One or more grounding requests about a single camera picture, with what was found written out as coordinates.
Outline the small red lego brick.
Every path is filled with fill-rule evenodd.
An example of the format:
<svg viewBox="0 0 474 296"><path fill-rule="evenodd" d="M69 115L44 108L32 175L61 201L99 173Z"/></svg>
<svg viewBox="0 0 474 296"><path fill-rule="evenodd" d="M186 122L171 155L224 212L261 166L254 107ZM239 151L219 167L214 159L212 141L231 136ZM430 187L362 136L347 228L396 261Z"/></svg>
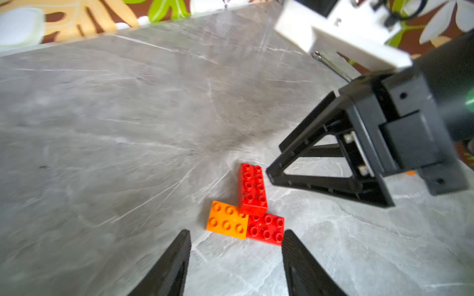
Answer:
<svg viewBox="0 0 474 296"><path fill-rule="evenodd" d="M285 232L285 219L270 213L250 215L246 237L267 244L281 246Z"/></svg>

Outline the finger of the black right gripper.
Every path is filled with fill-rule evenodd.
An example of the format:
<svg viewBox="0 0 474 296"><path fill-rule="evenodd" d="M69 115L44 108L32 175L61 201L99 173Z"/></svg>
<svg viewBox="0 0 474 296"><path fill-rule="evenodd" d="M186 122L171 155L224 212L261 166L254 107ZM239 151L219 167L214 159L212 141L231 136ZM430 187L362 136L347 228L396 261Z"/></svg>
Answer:
<svg viewBox="0 0 474 296"><path fill-rule="evenodd" d="M393 207L383 165L355 102L330 92L281 142L280 155L266 169L275 186L318 192L375 207ZM300 160L333 160L341 176L296 168Z"/></svg>

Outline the small orange upturned lego brick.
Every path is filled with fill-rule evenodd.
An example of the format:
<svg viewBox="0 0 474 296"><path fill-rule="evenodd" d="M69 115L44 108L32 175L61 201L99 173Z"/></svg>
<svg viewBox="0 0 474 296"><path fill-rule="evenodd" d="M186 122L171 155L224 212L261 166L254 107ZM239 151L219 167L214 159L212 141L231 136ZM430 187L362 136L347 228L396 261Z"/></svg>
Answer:
<svg viewBox="0 0 474 296"><path fill-rule="evenodd" d="M246 239L249 216L227 203L213 201L206 230L232 238Z"/></svg>

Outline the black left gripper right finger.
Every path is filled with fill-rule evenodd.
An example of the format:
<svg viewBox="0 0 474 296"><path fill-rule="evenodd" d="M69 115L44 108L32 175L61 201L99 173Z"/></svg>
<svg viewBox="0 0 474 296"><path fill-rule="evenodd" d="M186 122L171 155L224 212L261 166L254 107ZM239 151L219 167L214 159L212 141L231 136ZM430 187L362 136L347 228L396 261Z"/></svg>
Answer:
<svg viewBox="0 0 474 296"><path fill-rule="evenodd" d="M284 232L281 250L291 296L346 295L290 229Z"/></svg>

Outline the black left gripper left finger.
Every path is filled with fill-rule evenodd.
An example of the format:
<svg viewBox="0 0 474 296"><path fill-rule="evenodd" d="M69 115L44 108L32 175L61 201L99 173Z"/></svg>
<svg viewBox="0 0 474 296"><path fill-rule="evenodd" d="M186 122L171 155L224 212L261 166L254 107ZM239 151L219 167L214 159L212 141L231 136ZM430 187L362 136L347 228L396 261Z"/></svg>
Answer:
<svg viewBox="0 0 474 296"><path fill-rule="evenodd" d="M182 296L191 255L191 234L180 231L131 296Z"/></svg>

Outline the long red lego brick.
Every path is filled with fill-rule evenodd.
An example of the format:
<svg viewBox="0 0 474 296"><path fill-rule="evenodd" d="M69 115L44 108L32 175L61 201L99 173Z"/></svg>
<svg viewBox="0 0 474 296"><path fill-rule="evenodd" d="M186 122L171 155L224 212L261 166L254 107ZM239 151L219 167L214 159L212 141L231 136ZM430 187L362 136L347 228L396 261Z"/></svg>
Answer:
<svg viewBox="0 0 474 296"><path fill-rule="evenodd" d="M268 211L262 168L240 164L238 171L239 212L250 216L263 216Z"/></svg>

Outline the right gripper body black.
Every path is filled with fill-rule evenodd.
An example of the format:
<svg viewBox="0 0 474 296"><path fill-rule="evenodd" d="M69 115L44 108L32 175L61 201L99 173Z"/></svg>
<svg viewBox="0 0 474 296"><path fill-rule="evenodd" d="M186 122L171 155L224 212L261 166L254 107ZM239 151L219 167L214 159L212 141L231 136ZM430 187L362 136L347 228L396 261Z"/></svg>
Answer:
<svg viewBox="0 0 474 296"><path fill-rule="evenodd" d="M465 100L474 88L474 34L468 32L402 70L372 72L340 89L378 185L416 171L430 194L464 191L455 144L474 135Z"/></svg>

